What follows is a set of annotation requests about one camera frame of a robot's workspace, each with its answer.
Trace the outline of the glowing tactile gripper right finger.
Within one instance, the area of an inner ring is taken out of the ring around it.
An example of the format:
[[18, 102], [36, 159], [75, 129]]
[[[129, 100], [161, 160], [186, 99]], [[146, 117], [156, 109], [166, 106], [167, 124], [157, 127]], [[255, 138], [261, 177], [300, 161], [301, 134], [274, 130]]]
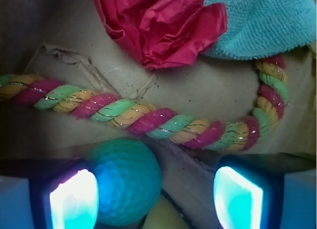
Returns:
[[315, 229], [314, 155], [226, 155], [213, 180], [224, 229]]

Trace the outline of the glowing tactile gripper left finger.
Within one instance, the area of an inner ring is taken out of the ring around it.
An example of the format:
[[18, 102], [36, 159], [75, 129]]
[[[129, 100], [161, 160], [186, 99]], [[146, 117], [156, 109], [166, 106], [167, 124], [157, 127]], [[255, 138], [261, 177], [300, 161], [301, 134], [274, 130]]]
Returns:
[[83, 159], [0, 162], [2, 229], [92, 229], [99, 189]]

